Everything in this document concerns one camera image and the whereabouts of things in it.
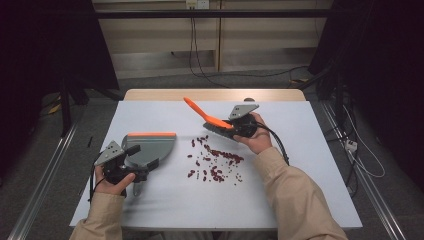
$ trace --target white table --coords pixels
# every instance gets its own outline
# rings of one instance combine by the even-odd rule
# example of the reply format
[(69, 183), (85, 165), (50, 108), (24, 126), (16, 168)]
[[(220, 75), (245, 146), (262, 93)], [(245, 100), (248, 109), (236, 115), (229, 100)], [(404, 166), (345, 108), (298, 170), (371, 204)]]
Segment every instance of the white table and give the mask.
[[(208, 114), (222, 119), (228, 117), (235, 104), (243, 104), (233, 101), (196, 102)], [(305, 171), (321, 187), (334, 219), (344, 229), (362, 227), (309, 102), (256, 103), (260, 105), (256, 112), (262, 115), (267, 125), (283, 141), (290, 164)], [(132, 131), (177, 133), (174, 149), (161, 162), (160, 167), (149, 174), (141, 196), (129, 194), (125, 200), (123, 227), (225, 231), (269, 230), (276, 227), (260, 176), (252, 164), (254, 154), (242, 144), (207, 131), (202, 127), (203, 122), (182, 99), (119, 103), (102, 149), (111, 140), (120, 143)], [(229, 166), (228, 161), (223, 158), (216, 162), (202, 161), (207, 154), (206, 150), (196, 140), (193, 148), (191, 142), (206, 135), (209, 136), (207, 144), (212, 149), (231, 152), (245, 160), (237, 166)], [(217, 169), (228, 176), (224, 182), (211, 180), (209, 175), (203, 181), (203, 170), (213, 166), (217, 166)], [(196, 173), (188, 178), (190, 170), (195, 170)], [(87, 198), (88, 186), (71, 226), (86, 217), (89, 209)]]

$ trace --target sleeve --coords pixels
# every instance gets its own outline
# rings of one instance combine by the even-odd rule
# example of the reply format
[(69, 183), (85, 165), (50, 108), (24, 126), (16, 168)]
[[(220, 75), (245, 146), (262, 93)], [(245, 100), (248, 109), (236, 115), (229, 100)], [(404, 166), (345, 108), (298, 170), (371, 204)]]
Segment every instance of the sleeve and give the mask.
[(75, 226), (70, 240), (120, 240), (123, 196), (94, 193), (87, 219)]
[(319, 186), (300, 169), (288, 166), (276, 148), (259, 153), (254, 165), (276, 214), (279, 240), (347, 239)]

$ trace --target wooden panel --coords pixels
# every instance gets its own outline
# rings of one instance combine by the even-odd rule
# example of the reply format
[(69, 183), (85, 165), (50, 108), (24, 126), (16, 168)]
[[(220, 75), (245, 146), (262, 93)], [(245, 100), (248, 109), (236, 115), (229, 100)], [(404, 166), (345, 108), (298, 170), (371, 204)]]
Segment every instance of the wooden panel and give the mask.
[[(315, 9), (329, 8), (329, 0), (308, 1), (231, 1), (225, 9)], [(316, 47), (323, 19), (223, 19), (222, 50)]]
[[(185, 1), (95, 3), (94, 6), (96, 10), (186, 8)], [(210, 6), (216, 8), (216, 1), (211, 1)], [(190, 19), (100, 19), (99, 22), (111, 54), (190, 50)], [(216, 19), (196, 19), (198, 50), (216, 50), (216, 29)]]
[(298, 89), (130, 89), (124, 100), (178, 101), (183, 97), (194, 101), (306, 101)]

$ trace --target hand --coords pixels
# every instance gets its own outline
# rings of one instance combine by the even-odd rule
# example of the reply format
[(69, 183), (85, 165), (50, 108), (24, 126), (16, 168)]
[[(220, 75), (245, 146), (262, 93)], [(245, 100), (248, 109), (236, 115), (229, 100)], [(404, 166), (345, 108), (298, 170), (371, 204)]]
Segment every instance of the hand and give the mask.
[(102, 166), (96, 166), (94, 170), (96, 174), (96, 184), (100, 182), (96, 187), (96, 192), (98, 193), (108, 193), (113, 195), (121, 195), (121, 192), (124, 191), (124, 189), (132, 183), (132, 181), (135, 179), (135, 174), (130, 173), (127, 176), (125, 176), (124, 179), (122, 179), (118, 184), (114, 185), (106, 179), (103, 180), (105, 177), (103, 175), (103, 167)]
[[(255, 117), (256, 122), (262, 123), (265, 125), (264, 120), (257, 113), (251, 112)], [(262, 151), (272, 147), (271, 137), (267, 130), (259, 128), (256, 130), (255, 134), (251, 138), (241, 137), (234, 135), (234, 140), (246, 144), (252, 152), (259, 154)]]

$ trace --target metal rail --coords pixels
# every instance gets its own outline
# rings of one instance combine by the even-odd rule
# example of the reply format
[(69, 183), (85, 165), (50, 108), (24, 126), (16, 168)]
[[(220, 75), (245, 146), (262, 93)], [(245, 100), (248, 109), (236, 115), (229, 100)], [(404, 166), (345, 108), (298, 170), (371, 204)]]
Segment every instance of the metal rail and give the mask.
[(66, 18), (134, 19), (134, 18), (326, 18), (353, 17), (357, 13), (343, 9), (284, 9), (284, 10), (41, 10), (42, 15)]
[(18, 221), (16, 222), (12, 232), (8, 237), (8, 240), (23, 240), (27, 237), (28, 232), (44, 201), (44, 198), (47, 195), (53, 178), (60, 166), (60, 163), (65, 156), (66, 150), (72, 141), (77, 125), (82, 118), (84, 109), (85, 107), (81, 107), (81, 110), (77, 113), (78, 115), (74, 124), (71, 126), (68, 133), (59, 140), (56, 150), (50, 159), (46, 170), (44, 170), (41, 180), (38, 182), (37, 187), (35, 188), (24, 210), (19, 216)]
[[(337, 123), (334, 120), (333, 116), (335, 115), (334, 110), (331, 108), (331, 106), (328, 103), (322, 103), (322, 108), (324, 109), (325, 114), (327, 115), (327, 118), (331, 124), (331, 126), (334, 128), (334, 131), (337, 135), (337, 137), (341, 138), (342, 133), (337, 128)], [(346, 151), (349, 157), (349, 161), (353, 163), (354, 156), (350, 151)], [(359, 163), (363, 164), (361, 159), (358, 157), (356, 159)], [(386, 228), (387, 233), (390, 236), (390, 239), (393, 240), (406, 240), (405, 234), (402, 232), (402, 229), (400, 228), (399, 223), (396, 220), (395, 215), (393, 214), (390, 207), (387, 205), (386, 201), (384, 200), (383, 196), (380, 194), (380, 191), (378, 190), (377, 186), (374, 184), (374, 181), (372, 178), (364, 173), (361, 168), (358, 166), (358, 164), (355, 164), (354, 166), (355, 172), (358, 176), (359, 181), (361, 182), (362, 186), (365, 189), (365, 192), (368, 195), (368, 198), (370, 199), (372, 205), (374, 206), (378, 216), (380, 217), (380, 220), (384, 227)]]

